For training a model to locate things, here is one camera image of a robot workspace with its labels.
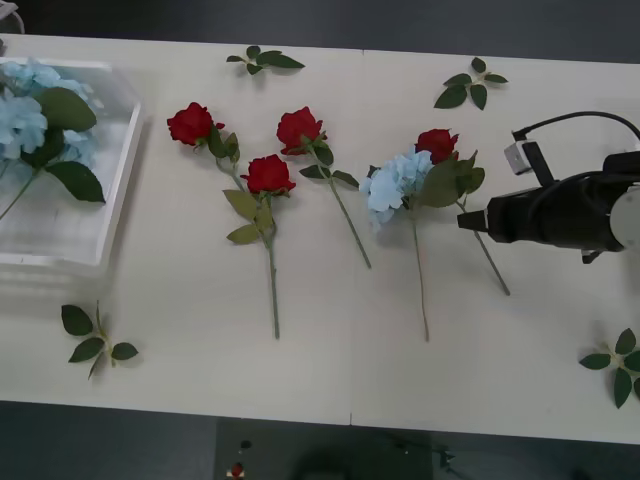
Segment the red rose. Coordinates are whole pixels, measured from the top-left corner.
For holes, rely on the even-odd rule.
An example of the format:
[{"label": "red rose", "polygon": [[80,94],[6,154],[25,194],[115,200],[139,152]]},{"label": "red rose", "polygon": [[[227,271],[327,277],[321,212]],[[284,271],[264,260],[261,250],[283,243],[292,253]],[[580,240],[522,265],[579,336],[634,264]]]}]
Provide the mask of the red rose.
[{"label": "red rose", "polygon": [[[186,110],[180,110],[173,118],[168,119],[167,125],[171,138],[187,145],[196,145],[199,139],[209,136],[213,119],[207,112],[207,107],[191,102]],[[224,128],[224,123],[217,123],[216,128]]]},{"label": "red rose", "polygon": [[437,165],[444,162],[456,148],[458,135],[449,135],[449,130],[434,129],[421,133],[416,143],[416,153],[428,150],[431,152],[431,163]]},{"label": "red rose", "polygon": [[302,155],[306,153],[303,150],[292,152],[291,149],[303,146],[302,135],[311,141],[315,140],[320,136],[321,129],[322,120],[316,122],[316,119],[311,115],[309,107],[304,107],[295,113],[285,113],[278,124],[277,133],[278,139],[286,146],[281,153],[283,155]]},{"label": "red rose", "polygon": [[287,164],[277,155],[256,158],[249,163],[249,175],[240,176],[247,180],[247,186],[251,193],[271,192],[275,195],[281,195],[293,190],[296,186],[289,180]]}]

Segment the white table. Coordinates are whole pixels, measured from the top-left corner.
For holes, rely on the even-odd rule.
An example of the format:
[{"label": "white table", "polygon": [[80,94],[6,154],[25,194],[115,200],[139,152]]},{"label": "white table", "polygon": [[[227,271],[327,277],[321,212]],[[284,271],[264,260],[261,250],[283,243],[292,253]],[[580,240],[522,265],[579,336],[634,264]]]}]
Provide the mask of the white table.
[{"label": "white table", "polygon": [[[287,48],[307,65],[290,76],[238,75],[230,45],[6,37],[8,55],[102,60],[120,67],[152,120],[121,218],[107,287],[17,296],[0,284],[0,399],[320,423],[640,443],[640,402],[618,411],[606,375],[578,359],[625,328],[640,334],[640,260],[532,245],[489,248],[513,295],[504,297],[455,208],[426,211],[431,342],[423,340],[415,252],[406,221],[376,242],[364,198],[345,191],[373,270],[364,268],[328,190],[294,173],[276,244],[282,339],[273,340],[263,247],[234,247],[240,225],[221,190],[230,180],[171,141],[165,119],[190,101],[240,138],[243,161],[275,153],[280,115],[309,105],[325,121],[336,166],[363,177],[418,134],[452,128],[463,156],[480,151],[487,180],[470,207],[535,185],[502,149],[510,131],[599,109],[640,123],[640,68],[486,58],[511,83],[484,112],[435,110],[441,84],[468,57]],[[624,127],[580,119],[536,132],[554,173],[601,166],[632,148]],[[85,380],[67,365],[74,339],[58,308],[99,295],[133,368]]]}]

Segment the black cable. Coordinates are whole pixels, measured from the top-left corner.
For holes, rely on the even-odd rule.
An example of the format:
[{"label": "black cable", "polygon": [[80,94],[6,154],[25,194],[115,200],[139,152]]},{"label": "black cable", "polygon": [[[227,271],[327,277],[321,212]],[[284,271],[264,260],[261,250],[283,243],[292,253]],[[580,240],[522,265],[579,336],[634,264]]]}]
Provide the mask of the black cable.
[{"label": "black cable", "polygon": [[603,117],[603,118],[609,118],[611,120],[615,120],[616,122],[620,122],[623,125],[626,125],[627,128],[629,128],[629,130],[633,132],[636,138],[640,140],[640,130],[638,130],[638,128],[629,120],[624,119],[618,115],[614,115],[613,113],[595,112],[595,111],[568,113],[567,115],[561,115],[559,117],[550,118],[549,120],[545,120],[544,122],[536,123],[534,125],[531,125],[530,127],[525,127],[521,130],[518,130],[517,132],[513,132],[513,138],[515,138],[516,140],[524,140],[526,139],[527,133],[531,132],[532,130],[535,130],[540,127],[544,127],[545,125],[549,125],[551,123],[561,122],[562,120],[568,120],[570,118],[577,118],[577,117]]}]

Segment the dark floor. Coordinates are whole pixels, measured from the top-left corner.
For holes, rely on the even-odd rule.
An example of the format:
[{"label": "dark floor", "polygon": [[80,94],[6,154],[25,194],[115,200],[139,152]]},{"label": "dark floor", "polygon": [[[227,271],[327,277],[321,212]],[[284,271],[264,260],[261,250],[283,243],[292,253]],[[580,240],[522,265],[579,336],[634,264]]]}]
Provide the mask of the dark floor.
[{"label": "dark floor", "polygon": [[640,62],[637,0],[14,0],[40,35]]},{"label": "dark floor", "polygon": [[[640,63],[637,0],[14,1],[40,35]],[[640,478],[638,447],[436,437],[457,443],[457,478]],[[288,480],[309,452],[357,464],[354,479],[432,478],[422,448],[392,443],[371,429],[0,402],[2,480],[220,480],[238,459],[249,480]],[[347,478],[329,473],[307,478]]]},{"label": "dark floor", "polygon": [[633,445],[0,402],[2,480],[224,480],[236,462],[247,480],[640,478]]}]

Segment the light blue flower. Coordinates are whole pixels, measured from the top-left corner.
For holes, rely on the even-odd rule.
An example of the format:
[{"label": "light blue flower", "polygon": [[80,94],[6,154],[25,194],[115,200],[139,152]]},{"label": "light blue flower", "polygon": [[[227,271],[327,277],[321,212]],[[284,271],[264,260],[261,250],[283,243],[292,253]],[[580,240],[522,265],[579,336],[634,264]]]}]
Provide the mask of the light blue flower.
[{"label": "light blue flower", "polygon": [[405,197],[417,195],[433,164],[431,153],[424,150],[416,153],[411,147],[405,155],[396,155],[384,166],[360,183],[360,191],[368,193],[367,206],[374,231],[388,222],[403,204]]},{"label": "light blue flower", "polygon": [[22,65],[16,62],[3,63],[0,67],[5,76],[14,81],[14,87],[23,95],[34,95],[46,88],[62,87],[75,92],[88,101],[86,87],[76,80],[64,79],[55,68],[29,59]]},{"label": "light blue flower", "polygon": [[0,158],[17,159],[44,143],[47,119],[40,104],[30,97],[14,97],[9,89],[0,95]]},{"label": "light blue flower", "polygon": [[96,151],[96,141],[90,133],[78,133],[73,130],[64,131],[65,147],[59,156],[62,162],[79,162],[93,167],[93,154]]}]

